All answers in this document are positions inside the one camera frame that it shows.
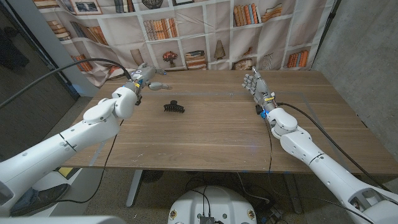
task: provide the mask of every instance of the picture frame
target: picture frame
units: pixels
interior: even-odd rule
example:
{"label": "picture frame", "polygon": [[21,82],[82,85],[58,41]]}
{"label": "picture frame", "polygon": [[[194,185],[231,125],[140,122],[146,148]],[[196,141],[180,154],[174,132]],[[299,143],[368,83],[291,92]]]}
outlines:
{"label": "picture frame", "polygon": [[102,11],[96,0],[70,0],[77,16],[101,15]]}
{"label": "picture frame", "polygon": [[75,7],[73,7],[73,4],[71,0],[58,0],[60,5],[64,7],[68,12],[72,13],[73,15],[76,15]]}

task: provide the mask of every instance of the wire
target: wire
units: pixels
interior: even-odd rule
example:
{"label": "wire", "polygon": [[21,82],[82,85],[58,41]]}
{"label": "wire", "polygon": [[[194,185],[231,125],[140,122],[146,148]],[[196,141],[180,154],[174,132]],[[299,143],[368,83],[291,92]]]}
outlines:
{"label": "wire", "polygon": [[57,72],[60,72],[60,71],[62,71],[62,70],[64,70],[64,69],[66,69],[66,68],[69,68],[69,67],[72,67],[72,66],[74,66],[74,65],[77,65],[77,64],[79,64],[79,63],[83,63],[83,62],[92,62],[92,61],[113,63],[113,64],[115,64],[115,65],[117,65],[117,66],[119,66],[120,68],[123,69],[124,75],[127,77],[127,79],[129,79],[129,80],[131,79],[131,76],[130,76],[129,72],[128,72],[121,64],[119,64],[119,63],[117,63],[117,62],[114,62],[114,61],[108,60],[108,59],[104,59],[104,58],[86,58],[86,59],[83,59],[83,60],[79,60],[79,61],[77,61],[77,62],[70,63],[70,64],[68,64],[68,65],[62,66],[62,67],[57,68],[57,69],[55,69],[55,70],[52,70],[51,72],[48,72],[47,74],[45,74],[45,75],[41,76],[40,78],[34,80],[34,81],[31,82],[29,85],[27,85],[27,86],[25,86],[23,89],[19,90],[16,94],[12,95],[12,96],[11,96],[10,98],[8,98],[6,101],[2,102],[2,103],[0,104],[0,109],[3,108],[3,107],[5,107],[6,105],[8,105],[10,102],[12,102],[13,100],[15,100],[18,96],[20,96],[21,94],[23,94],[23,93],[24,93],[25,91],[27,91],[28,89],[32,88],[34,85],[36,85],[36,84],[38,84],[39,82],[41,82],[43,79],[45,79],[45,78],[47,78],[47,77],[49,77],[49,76],[51,76],[51,75],[53,75],[53,74],[55,74],[55,73],[57,73]]}
{"label": "wire", "polygon": [[358,212],[355,212],[355,211],[353,211],[353,210],[351,210],[351,209],[349,209],[349,208],[347,208],[347,207],[344,207],[344,206],[342,206],[342,205],[339,205],[339,204],[337,204],[337,203],[335,203],[335,202],[331,202],[331,201],[328,201],[328,200],[325,200],[325,199],[322,199],[322,198],[315,198],[315,197],[301,197],[301,196],[300,196],[300,197],[291,197],[291,196],[283,195],[283,194],[280,194],[279,192],[277,192],[277,191],[272,187],[272,184],[271,184],[271,175],[270,175],[270,173],[271,173],[271,164],[272,164],[272,141],[271,141],[271,133],[269,132],[270,127],[268,126],[267,121],[266,121],[266,120],[264,120],[264,121],[266,122],[266,125],[267,125],[267,131],[268,131],[268,136],[269,136],[269,144],[270,144],[270,148],[271,148],[270,159],[269,159],[269,168],[268,168],[268,183],[269,183],[269,187],[272,189],[272,191],[273,191],[275,194],[277,194],[277,195],[279,195],[279,196],[281,196],[281,197],[287,197],[287,198],[306,198],[306,199],[321,200],[321,201],[323,201],[323,202],[328,202],[328,203],[330,203],[330,204],[332,204],[332,205],[336,205],[336,206],[339,206],[340,208],[343,208],[343,209],[345,209],[345,210],[347,210],[347,211],[350,211],[351,213],[353,213],[353,214],[355,214],[355,215],[357,215],[357,216],[363,218],[363,219],[366,220],[367,222],[373,224],[373,222],[372,222],[371,220],[368,220],[366,217],[364,217],[363,215],[359,214]]}
{"label": "wire", "polygon": [[343,153],[344,156],[346,156],[356,167],[358,167],[358,169],[360,169],[365,175],[367,175],[371,180],[373,180],[381,188],[383,188],[386,191],[391,192],[387,187],[385,187],[384,185],[379,183],[365,169],[363,169],[357,162],[355,162],[355,160],[353,158],[351,158],[342,148],[340,148],[340,146],[328,135],[328,133],[326,133],[326,131],[316,121],[314,121],[308,114],[306,114],[304,111],[302,111],[302,110],[298,109],[297,107],[290,105],[288,103],[278,103],[278,106],[289,106],[289,107],[297,110],[298,112],[302,113],[304,116],[306,116],[326,136],[326,138],[328,138],[331,141],[331,143],[333,143],[337,147],[337,149],[341,153]]}
{"label": "wire", "polygon": [[76,200],[65,199],[65,200],[55,200],[55,201],[46,202],[46,203],[58,203],[58,202],[86,203],[86,202],[90,201],[96,195],[98,189],[100,189],[100,186],[101,186],[101,183],[102,183],[102,178],[104,177],[104,171],[105,171],[106,163],[108,162],[109,156],[111,155],[111,152],[112,152],[112,149],[113,149],[113,146],[114,146],[114,142],[116,141],[117,136],[118,135],[115,135],[115,137],[113,139],[113,142],[112,142],[111,150],[109,150],[108,156],[106,157],[105,164],[104,164],[104,169],[102,170],[101,178],[99,179],[99,183],[98,183],[97,189],[95,190],[94,194],[89,199],[87,199],[85,201],[82,201],[82,202],[76,201]]}
{"label": "wire", "polygon": [[208,204],[208,206],[209,206],[209,217],[211,217],[210,215],[211,215],[211,211],[210,211],[210,202],[209,202],[209,199],[207,198],[207,196],[205,195],[205,191],[206,191],[206,188],[208,187],[208,185],[206,185],[206,187],[205,187],[205,189],[204,189],[204,191],[203,191],[203,193],[201,193],[201,192],[199,192],[199,191],[197,191],[197,190],[192,190],[192,189],[188,189],[188,184],[190,183],[190,182],[192,182],[192,181],[196,181],[196,182],[201,182],[201,183],[206,183],[206,181],[204,180],[204,177],[205,177],[205,175],[204,175],[204,173],[202,173],[202,179],[200,178],[200,177],[192,177],[186,184],[185,184],[185,190],[186,191],[189,191],[189,190],[191,190],[191,191],[193,191],[193,192],[196,192],[196,193],[199,193],[199,194],[201,194],[201,195],[203,195],[203,216],[205,216],[205,198],[206,198],[206,200],[207,200],[207,204]]}
{"label": "wire", "polygon": [[239,177],[239,180],[241,181],[241,185],[242,185],[242,188],[243,188],[243,191],[244,191],[244,193],[246,193],[246,194],[247,194],[248,196],[250,196],[250,197],[254,197],[254,198],[261,199],[261,200],[265,200],[267,203],[269,203],[269,202],[270,202],[268,198],[259,197],[259,196],[255,196],[255,195],[249,194],[249,193],[246,191],[246,189],[244,188],[244,185],[243,185],[243,182],[242,182],[242,178],[241,178],[241,176],[239,175],[239,173],[238,173],[238,172],[237,172],[236,174],[238,175],[238,177]]}

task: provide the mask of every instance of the gray wall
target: gray wall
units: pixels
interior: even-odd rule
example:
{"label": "gray wall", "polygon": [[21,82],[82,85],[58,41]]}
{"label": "gray wall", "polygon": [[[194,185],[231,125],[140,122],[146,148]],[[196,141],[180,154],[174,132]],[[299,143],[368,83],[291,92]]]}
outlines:
{"label": "gray wall", "polygon": [[312,70],[321,71],[398,161],[398,1],[342,1]]}

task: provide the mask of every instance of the printed backdrop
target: printed backdrop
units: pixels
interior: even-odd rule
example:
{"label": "printed backdrop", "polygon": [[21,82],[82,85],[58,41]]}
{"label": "printed backdrop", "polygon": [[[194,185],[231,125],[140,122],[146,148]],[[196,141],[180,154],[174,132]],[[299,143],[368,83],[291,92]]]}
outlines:
{"label": "printed backdrop", "polygon": [[[333,0],[34,0],[74,60],[127,68],[308,70]],[[78,66],[96,86],[104,63]]]}

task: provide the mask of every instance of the screw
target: screw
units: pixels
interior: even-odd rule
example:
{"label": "screw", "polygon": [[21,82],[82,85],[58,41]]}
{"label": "screw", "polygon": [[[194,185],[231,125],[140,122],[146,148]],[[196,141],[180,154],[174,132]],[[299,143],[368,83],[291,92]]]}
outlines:
{"label": "screw", "polygon": [[171,218],[171,219],[174,219],[175,217],[177,217],[177,211],[176,211],[176,210],[172,210],[172,211],[170,212],[170,218]]}
{"label": "screw", "polygon": [[254,213],[253,210],[248,210],[248,217],[249,217],[250,219],[253,219],[255,216],[256,216],[256,214]]}

